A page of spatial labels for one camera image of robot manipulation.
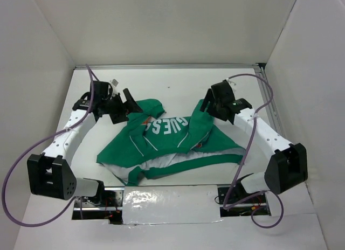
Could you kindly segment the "silver tape patch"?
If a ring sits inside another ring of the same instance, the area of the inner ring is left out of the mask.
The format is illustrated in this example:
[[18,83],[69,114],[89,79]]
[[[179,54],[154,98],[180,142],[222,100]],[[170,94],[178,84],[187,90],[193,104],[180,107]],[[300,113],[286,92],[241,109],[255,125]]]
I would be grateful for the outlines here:
[[126,225],[220,222],[215,185],[126,187],[122,220]]

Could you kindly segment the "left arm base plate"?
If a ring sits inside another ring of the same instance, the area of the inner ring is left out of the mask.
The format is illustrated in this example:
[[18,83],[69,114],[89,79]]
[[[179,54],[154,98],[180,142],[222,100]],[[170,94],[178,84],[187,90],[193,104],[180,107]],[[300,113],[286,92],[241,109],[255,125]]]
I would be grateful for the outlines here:
[[72,220],[103,220],[123,224],[123,186],[105,187],[101,199],[82,197],[74,201]]

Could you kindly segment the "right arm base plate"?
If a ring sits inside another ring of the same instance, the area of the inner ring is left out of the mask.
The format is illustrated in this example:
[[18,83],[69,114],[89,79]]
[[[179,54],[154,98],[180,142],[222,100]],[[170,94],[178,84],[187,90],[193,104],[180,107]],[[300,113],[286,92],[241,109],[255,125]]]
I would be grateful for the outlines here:
[[223,203],[228,191],[228,187],[218,187],[218,195],[215,196],[214,201],[219,205],[220,216],[224,217],[241,217],[250,216],[254,210],[257,210],[255,216],[270,216],[270,209],[268,201],[265,195],[258,195],[251,199],[246,200],[240,204],[237,204],[229,210],[223,209]]

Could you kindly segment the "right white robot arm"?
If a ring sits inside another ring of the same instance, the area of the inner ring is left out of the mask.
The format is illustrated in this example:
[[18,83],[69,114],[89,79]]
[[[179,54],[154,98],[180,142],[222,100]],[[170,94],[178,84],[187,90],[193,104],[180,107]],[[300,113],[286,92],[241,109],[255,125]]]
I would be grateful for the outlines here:
[[308,178],[307,150],[301,143],[293,144],[271,128],[243,98],[236,99],[230,84],[224,80],[212,85],[204,98],[201,111],[232,125],[249,135],[249,144],[256,143],[268,158],[264,172],[242,178],[235,176],[225,201],[235,191],[242,203],[255,193],[271,191],[279,195]]

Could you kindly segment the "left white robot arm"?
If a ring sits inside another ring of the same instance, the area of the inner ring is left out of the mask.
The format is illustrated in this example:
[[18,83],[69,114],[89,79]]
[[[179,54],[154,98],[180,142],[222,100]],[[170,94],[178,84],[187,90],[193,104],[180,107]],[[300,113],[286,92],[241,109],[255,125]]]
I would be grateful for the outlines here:
[[39,155],[27,160],[31,193],[34,195],[69,200],[87,197],[94,206],[106,201],[104,183],[100,180],[77,178],[72,169],[72,159],[87,133],[99,118],[108,115],[113,124],[126,122],[130,113],[142,109],[128,89],[123,90],[125,100],[109,82],[92,81],[86,92],[72,107],[68,122],[53,142]]

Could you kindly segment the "aluminium frame rail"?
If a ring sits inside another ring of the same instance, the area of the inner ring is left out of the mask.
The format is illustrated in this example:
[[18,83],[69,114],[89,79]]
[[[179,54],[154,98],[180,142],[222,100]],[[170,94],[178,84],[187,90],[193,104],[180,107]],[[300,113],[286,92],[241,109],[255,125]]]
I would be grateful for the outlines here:
[[[166,113],[163,117],[190,116],[199,99],[205,97],[211,85],[236,74],[256,74],[262,78],[263,71],[256,65],[124,65],[124,66],[90,66],[101,81],[116,79],[121,91],[128,88],[135,100],[158,99]],[[74,103],[79,95],[88,89],[88,71],[77,66],[72,75],[68,89],[68,100]],[[245,98],[255,109],[268,101],[268,89],[255,77],[243,76],[230,80],[236,98]],[[281,125],[277,113],[273,111],[274,101],[260,110],[259,116],[281,135]],[[229,122],[215,120],[221,131],[226,133],[242,147],[247,145],[249,134],[234,127]],[[76,175],[87,178],[100,178],[106,185],[120,185],[117,178],[102,165],[96,164],[96,156],[117,135],[125,124],[113,125],[108,116],[101,118],[87,134],[79,147],[72,169]],[[254,140],[240,176],[265,171],[268,158]],[[229,184],[235,173],[235,164],[217,164],[185,171],[176,175],[141,181],[140,185],[208,185]]]

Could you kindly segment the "green jacket with white lettering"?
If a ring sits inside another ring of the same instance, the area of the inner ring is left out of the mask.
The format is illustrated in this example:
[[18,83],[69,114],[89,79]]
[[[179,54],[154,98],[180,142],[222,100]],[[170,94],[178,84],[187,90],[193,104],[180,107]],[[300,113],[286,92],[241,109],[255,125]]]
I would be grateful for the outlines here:
[[191,116],[163,117],[157,99],[138,101],[141,113],[131,113],[125,127],[97,155],[124,185],[137,186],[140,177],[157,179],[204,166],[239,164],[245,149],[224,134],[200,107]]

